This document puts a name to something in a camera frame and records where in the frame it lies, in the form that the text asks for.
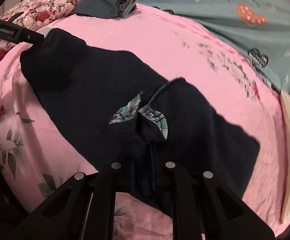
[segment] folded gray garment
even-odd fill
[[[136,0],[82,0],[75,13],[102,19],[126,17],[133,11],[135,2]]]

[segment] pink bed sheet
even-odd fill
[[[261,149],[243,200],[280,234],[287,227],[280,222],[287,154],[278,94],[240,53],[200,24],[137,6],[126,19],[72,15],[48,27],[91,46],[131,51],[169,80],[186,78],[219,114],[256,137]],[[31,212],[74,173],[96,170],[61,136],[22,75],[19,55],[27,46],[17,45],[0,62],[0,168]],[[115,240],[173,238],[171,219],[129,194],[117,194],[115,209]]]

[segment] orange heart print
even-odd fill
[[[238,16],[246,23],[254,23],[254,24],[265,24],[267,23],[267,19],[260,15],[255,14],[254,11],[245,4],[239,4],[237,6]]]

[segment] teal fabric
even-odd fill
[[[274,87],[290,92],[290,1],[289,0],[138,0],[139,3],[171,9],[209,29],[251,60],[248,51],[258,49],[268,57],[264,67],[253,65],[266,75]],[[251,25],[237,13],[240,4],[247,5],[266,24]]]

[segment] silver screw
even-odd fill
[[[112,163],[111,167],[115,170],[119,169],[120,167],[122,167],[122,165],[120,163]]]
[[[82,172],[75,173],[74,178],[77,180],[80,180],[80,179],[84,178],[84,173],[82,173]]]
[[[210,171],[205,171],[203,173],[203,176],[206,178],[206,179],[211,179],[214,175],[210,172]]]
[[[176,164],[173,162],[167,162],[165,163],[165,166],[169,169],[175,168]]]

